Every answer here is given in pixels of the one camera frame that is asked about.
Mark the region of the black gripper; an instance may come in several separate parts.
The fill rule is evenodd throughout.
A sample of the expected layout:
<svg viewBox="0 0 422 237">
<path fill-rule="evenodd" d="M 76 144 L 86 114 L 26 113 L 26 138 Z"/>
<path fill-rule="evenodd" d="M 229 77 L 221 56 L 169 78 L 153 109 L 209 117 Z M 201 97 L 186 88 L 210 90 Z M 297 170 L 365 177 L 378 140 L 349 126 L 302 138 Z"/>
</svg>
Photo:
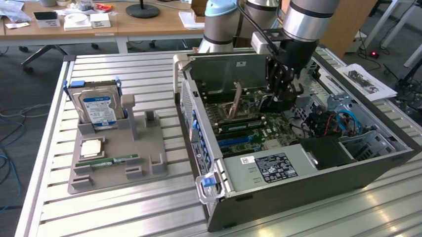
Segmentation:
<svg viewBox="0 0 422 237">
<path fill-rule="evenodd" d="M 279 44 L 279 54 L 275 60 L 298 74 L 307 65 L 319 40 L 301 41 L 286 37 Z"/>
</svg>

